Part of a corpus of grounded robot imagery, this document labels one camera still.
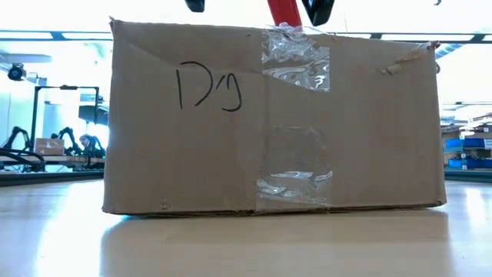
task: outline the red object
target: red object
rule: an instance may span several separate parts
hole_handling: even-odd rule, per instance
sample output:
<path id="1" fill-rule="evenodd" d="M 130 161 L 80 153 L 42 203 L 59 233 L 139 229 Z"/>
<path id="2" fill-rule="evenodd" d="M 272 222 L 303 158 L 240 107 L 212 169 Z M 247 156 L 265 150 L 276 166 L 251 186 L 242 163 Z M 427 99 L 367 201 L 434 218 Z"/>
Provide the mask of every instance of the red object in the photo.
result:
<path id="1" fill-rule="evenodd" d="M 294 27 L 302 25 L 296 0 L 268 0 L 268 5 L 276 25 L 282 22 Z"/>

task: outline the wooden floor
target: wooden floor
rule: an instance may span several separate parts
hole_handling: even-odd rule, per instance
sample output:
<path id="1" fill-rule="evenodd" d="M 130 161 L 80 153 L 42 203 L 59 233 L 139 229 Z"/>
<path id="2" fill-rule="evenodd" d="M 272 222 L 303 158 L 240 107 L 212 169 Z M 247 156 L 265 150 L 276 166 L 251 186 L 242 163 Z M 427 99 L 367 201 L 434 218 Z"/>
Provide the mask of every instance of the wooden floor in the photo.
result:
<path id="1" fill-rule="evenodd" d="M 492 186 L 420 211 L 135 219 L 102 182 L 0 189 L 0 276 L 492 276 Z"/>

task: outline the brown cardboard box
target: brown cardboard box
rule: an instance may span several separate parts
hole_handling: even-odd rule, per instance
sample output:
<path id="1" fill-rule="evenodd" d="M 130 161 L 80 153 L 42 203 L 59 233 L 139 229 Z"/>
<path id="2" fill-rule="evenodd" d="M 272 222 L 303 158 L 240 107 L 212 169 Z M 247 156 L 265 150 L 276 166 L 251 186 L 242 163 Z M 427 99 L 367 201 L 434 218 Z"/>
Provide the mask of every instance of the brown cardboard box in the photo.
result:
<path id="1" fill-rule="evenodd" d="M 113 33 L 105 212 L 446 202 L 432 49 L 289 28 Z"/>
<path id="2" fill-rule="evenodd" d="M 34 151 L 39 155 L 64 155 L 63 139 L 37 138 Z"/>

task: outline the cardboard box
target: cardboard box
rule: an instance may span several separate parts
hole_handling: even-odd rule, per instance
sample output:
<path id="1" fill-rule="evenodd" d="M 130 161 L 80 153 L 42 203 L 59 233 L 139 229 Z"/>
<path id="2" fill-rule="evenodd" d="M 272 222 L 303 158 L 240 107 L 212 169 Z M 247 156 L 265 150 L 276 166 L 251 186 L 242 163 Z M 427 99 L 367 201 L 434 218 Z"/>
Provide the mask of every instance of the cardboard box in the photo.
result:
<path id="1" fill-rule="evenodd" d="M 63 139 L 37 138 L 34 152 L 39 155 L 64 155 L 65 142 Z"/>
<path id="2" fill-rule="evenodd" d="M 112 25 L 105 212 L 446 202 L 432 47 L 286 27 Z"/>

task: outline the camera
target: camera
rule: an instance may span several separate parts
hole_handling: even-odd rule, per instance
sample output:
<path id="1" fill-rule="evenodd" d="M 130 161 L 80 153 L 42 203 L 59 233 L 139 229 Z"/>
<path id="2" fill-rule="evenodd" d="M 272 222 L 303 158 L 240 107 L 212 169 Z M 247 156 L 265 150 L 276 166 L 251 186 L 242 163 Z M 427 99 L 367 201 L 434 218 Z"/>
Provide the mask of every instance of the camera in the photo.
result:
<path id="1" fill-rule="evenodd" d="M 8 78 L 12 81 L 24 81 L 26 75 L 23 64 L 13 64 L 8 71 Z"/>

